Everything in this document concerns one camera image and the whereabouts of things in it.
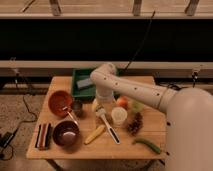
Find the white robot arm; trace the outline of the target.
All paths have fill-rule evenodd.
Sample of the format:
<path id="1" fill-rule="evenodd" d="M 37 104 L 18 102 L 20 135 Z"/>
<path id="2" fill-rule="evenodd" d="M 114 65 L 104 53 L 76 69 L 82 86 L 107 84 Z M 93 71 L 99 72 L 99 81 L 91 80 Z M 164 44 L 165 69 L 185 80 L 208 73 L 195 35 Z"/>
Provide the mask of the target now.
<path id="1" fill-rule="evenodd" d="M 116 91 L 166 115 L 165 171 L 213 171 L 213 95 L 130 81 L 115 72 L 112 63 L 92 71 L 96 97 L 105 100 Z"/>

